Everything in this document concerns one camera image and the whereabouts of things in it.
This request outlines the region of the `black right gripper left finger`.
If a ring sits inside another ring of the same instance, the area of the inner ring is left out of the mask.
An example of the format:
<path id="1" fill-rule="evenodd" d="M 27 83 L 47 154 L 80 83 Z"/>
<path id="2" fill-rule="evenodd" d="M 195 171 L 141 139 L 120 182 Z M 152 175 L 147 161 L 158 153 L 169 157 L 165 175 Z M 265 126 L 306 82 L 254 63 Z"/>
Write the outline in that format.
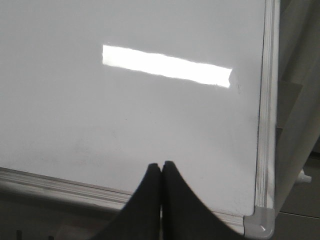
<path id="1" fill-rule="evenodd" d="M 148 165 L 138 188 L 95 240 L 158 240 L 160 234 L 161 170 Z"/>

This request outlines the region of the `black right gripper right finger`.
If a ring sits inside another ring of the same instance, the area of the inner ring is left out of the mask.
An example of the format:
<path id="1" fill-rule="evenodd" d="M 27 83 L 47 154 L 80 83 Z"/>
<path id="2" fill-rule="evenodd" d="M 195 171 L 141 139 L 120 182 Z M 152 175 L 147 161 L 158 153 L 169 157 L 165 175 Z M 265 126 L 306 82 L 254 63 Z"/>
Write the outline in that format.
<path id="1" fill-rule="evenodd" d="M 244 239 L 201 202 L 172 161 L 162 168 L 162 231 L 164 240 Z"/>

